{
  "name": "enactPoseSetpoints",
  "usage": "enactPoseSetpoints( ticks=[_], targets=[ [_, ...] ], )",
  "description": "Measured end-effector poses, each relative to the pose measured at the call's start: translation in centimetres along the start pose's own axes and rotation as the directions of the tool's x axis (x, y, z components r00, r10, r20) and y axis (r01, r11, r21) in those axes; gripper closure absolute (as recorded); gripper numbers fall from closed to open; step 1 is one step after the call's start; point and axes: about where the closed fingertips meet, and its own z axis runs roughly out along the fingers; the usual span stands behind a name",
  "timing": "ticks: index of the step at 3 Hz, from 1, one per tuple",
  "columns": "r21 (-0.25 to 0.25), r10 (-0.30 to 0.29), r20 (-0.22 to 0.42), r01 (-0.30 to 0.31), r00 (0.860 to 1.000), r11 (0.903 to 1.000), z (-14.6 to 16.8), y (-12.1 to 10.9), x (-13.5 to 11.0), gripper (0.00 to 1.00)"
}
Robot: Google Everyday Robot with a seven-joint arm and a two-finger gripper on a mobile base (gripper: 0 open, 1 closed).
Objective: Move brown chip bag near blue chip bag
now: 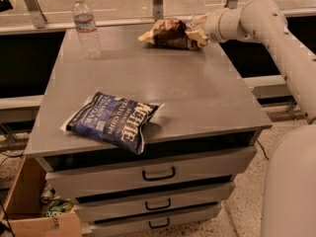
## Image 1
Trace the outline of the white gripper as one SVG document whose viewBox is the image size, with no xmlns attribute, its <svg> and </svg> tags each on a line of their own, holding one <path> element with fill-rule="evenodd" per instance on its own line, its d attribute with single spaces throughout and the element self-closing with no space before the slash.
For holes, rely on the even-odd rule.
<svg viewBox="0 0 316 237">
<path fill-rule="evenodd" d="M 246 32 L 240 22 L 241 10 L 223 8 L 212 13 L 194 17 L 194 25 L 203 25 L 202 28 L 186 30 L 187 36 L 197 42 L 198 47 L 204 47 L 213 42 L 228 40 L 243 40 Z"/>
</svg>

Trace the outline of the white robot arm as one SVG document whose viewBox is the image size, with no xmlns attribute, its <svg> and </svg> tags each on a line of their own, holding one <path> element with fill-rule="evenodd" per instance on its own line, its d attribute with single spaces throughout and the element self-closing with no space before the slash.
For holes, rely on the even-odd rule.
<svg viewBox="0 0 316 237">
<path fill-rule="evenodd" d="M 307 124 L 274 148 L 266 173 L 261 237 L 316 237 L 316 59 L 287 27 L 274 0 L 249 0 L 190 22 L 189 36 L 206 44 L 240 40 L 262 44 Z"/>
</svg>

